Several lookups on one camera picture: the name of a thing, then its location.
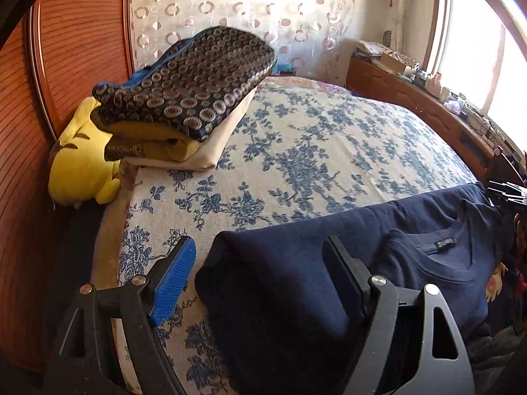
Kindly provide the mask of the circle-patterned sheer curtain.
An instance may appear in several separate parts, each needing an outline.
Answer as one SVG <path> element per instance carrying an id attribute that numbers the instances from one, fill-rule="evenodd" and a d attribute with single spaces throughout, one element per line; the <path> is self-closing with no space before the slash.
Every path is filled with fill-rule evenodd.
<path id="1" fill-rule="evenodd" d="M 129 30 L 138 69 L 222 25 L 259 36 L 296 75 L 342 85 L 355 40 L 380 40 L 388 12 L 389 0 L 129 0 Z"/>

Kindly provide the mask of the yellow plush toy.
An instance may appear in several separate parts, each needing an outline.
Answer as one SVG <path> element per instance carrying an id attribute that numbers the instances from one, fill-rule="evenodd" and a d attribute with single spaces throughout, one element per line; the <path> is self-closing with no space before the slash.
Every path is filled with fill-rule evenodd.
<path id="1" fill-rule="evenodd" d="M 60 205 L 79 208 L 91 199 L 107 204 L 120 190 L 120 163 L 104 158 L 112 135 L 90 118 L 98 105 L 94 97 L 82 100 L 50 152 L 48 193 Z"/>

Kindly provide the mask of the wooden headboard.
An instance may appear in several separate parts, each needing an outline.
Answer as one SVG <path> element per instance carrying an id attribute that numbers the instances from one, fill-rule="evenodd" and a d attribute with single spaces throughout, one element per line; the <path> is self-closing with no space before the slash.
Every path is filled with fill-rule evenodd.
<path id="1" fill-rule="evenodd" d="M 49 154 L 79 103 L 132 73 L 128 0 L 1 0 L 1 357 L 45 369 L 88 281 L 104 207 L 54 204 Z"/>

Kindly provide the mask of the cardboard box on cabinet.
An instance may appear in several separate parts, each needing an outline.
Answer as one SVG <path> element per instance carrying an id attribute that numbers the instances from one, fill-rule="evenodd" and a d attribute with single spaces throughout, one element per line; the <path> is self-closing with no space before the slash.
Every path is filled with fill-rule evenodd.
<path id="1" fill-rule="evenodd" d="M 397 56 L 393 57 L 386 53 L 381 55 L 380 65 L 395 74 L 403 74 L 406 69 L 406 64 L 402 63 Z"/>

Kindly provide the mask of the wooden sideboard cabinet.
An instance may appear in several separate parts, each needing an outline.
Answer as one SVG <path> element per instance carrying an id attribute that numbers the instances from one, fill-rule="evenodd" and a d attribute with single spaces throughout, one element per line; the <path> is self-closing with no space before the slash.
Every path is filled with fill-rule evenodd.
<path id="1" fill-rule="evenodd" d="M 414 112 L 454 149 L 479 180 L 526 183 L 526 169 L 513 163 L 503 147 L 488 145 L 467 122 L 417 86 L 353 55 L 346 87 L 362 97 L 397 104 Z"/>

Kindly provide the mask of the window with wooden frame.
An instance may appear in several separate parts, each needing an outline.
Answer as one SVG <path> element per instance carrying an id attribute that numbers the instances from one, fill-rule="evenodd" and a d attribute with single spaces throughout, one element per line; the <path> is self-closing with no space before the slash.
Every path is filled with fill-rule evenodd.
<path id="1" fill-rule="evenodd" d="M 526 134 L 526 60 L 485 0 L 439 0 L 429 71 L 514 141 Z"/>

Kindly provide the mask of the blue floral bedspread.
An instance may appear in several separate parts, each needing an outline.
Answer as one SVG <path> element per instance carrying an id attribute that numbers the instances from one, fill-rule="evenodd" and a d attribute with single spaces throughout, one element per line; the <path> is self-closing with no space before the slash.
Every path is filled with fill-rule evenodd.
<path id="1" fill-rule="evenodd" d="M 197 245 L 202 265 L 223 231 L 278 226 L 287 237 L 298 221 L 336 219 L 357 207 L 464 185 L 475 180 L 458 154 L 408 109 L 353 96 L 311 80 L 270 78 L 257 88 L 216 165 L 204 171 L 135 169 L 131 184 L 104 217 L 122 235 L 117 277 L 124 284 L 165 257 L 182 236 Z M 292 270 L 280 278 L 268 305 L 255 301 L 245 270 L 221 277 L 235 310 L 266 319 L 249 332 L 292 384 L 314 386 L 315 373 L 347 335 L 348 319 L 315 252 L 313 272 L 297 253 L 275 252 Z"/>

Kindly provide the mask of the navy printed t-shirt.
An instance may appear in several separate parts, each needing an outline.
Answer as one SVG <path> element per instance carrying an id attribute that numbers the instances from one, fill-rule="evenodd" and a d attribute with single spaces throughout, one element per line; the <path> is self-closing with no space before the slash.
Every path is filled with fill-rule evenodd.
<path id="1" fill-rule="evenodd" d="M 488 314 L 486 286 L 513 217 L 479 184 L 216 235 L 197 294 L 241 394 L 339 394 L 367 333 L 372 276 L 439 287 L 463 338 Z"/>

